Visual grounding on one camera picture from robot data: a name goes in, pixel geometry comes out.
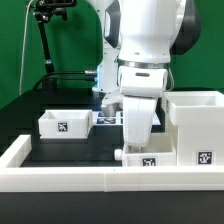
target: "metal stand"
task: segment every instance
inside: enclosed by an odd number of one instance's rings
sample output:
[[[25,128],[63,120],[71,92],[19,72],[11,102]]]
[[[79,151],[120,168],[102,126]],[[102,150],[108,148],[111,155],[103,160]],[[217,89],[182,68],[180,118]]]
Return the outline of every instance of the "metal stand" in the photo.
[[[40,30],[44,56],[45,56],[45,69],[47,74],[55,72],[54,64],[51,59],[47,36],[45,32],[45,23],[49,23],[53,15],[61,16],[64,21],[67,21],[66,7],[76,6],[77,0],[66,0],[63,3],[60,0],[49,0],[45,2],[44,0],[39,0],[33,8],[35,8],[34,16],[38,22],[38,27]],[[49,78],[43,81],[42,88],[44,90],[56,90],[57,89],[57,79]]]

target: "small object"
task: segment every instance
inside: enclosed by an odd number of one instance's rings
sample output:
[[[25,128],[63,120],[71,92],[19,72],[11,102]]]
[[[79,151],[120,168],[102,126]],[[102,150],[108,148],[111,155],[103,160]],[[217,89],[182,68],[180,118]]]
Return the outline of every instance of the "small object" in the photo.
[[[116,149],[114,151],[114,158],[116,161],[122,161],[122,149]]]
[[[38,122],[41,138],[86,139],[93,126],[91,110],[46,110]]]

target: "black pole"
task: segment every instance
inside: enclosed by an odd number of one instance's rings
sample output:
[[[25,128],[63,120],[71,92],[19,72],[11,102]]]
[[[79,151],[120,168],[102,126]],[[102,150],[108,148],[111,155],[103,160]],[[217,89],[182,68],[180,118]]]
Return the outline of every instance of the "black pole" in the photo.
[[[44,57],[45,57],[45,69],[47,74],[54,72],[54,64],[51,60],[50,51],[48,47],[47,36],[45,32],[45,27],[43,21],[41,21],[40,17],[42,15],[39,13],[35,13],[35,17],[38,21],[38,27],[40,30],[40,36],[42,40],[43,50],[44,50]],[[44,90],[55,90],[57,89],[57,80],[56,79],[47,79],[42,83],[42,87]]]

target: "white container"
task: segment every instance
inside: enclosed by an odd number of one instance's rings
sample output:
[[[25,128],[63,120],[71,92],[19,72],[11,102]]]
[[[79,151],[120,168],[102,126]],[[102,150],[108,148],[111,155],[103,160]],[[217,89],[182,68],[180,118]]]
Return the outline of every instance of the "white container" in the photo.
[[[122,160],[123,167],[176,166],[176,149],[168,134],[153,133],[141,152],[125,144],[123,150],[115,150],[115,159]]]
[[[46,110],[38,122],[41,138],[86,139],[93,126],[91,110]]]
[[[162,107],[177,165],[224,165],[224,95],[216,91],[166,92]]]

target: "cable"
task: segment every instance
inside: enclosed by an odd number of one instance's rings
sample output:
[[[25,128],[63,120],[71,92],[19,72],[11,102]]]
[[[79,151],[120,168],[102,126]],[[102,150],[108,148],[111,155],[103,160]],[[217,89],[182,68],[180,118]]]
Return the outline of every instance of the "cable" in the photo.
[[[19,81],[19,94],[20,95],[22,95],[28,15],[29,15],[30,7],[31,7],[31,4],[32,4],[33,1],[34,0],[30,0],[29,1],[28,5],[27,5],[27,10],[26,10],[26,18],[25,18],[25,25],[24,25],[24,35],[23,35],[22,61],[21,61],[20,81]]]
[[[42,78],[40,79],[34,86],[33,86],[33,90],[37,90],[38,86],[43,82],[46,81],[48,79],[55,79],[55,80],[68,80],[68,81],[89,81],[89,82],[95,82],[95,77],[88,77],[88,78],[76,78],[76,79],[69,79],[69,78]]]
[[[48,73],[46,75],[44,75],[33,87],[33,89],[37,89],[38,86],[40,85],[40,83],[42,83],[43,81],[50,79],[50,77],[52,76],[56,76],[56,75],[85,75],[89,78],[92,78],[91,81],[95,81],[96,78],[96,71],[92,71],[92,70],[87,70],[87,71],[65,71],[65,72],[51,72]]]
[[[172,71],[171,71],[170,68],[169,68],[169,70],[168,70],[168,75],[169,75],[169,77],[170,77],[170,85],[171,85],[171,87],[170,87],[169,89],[167,89],[165,92],[171,92],[171,91],[174,90],[174,87],[175,87],[173,74],[172,74]]]

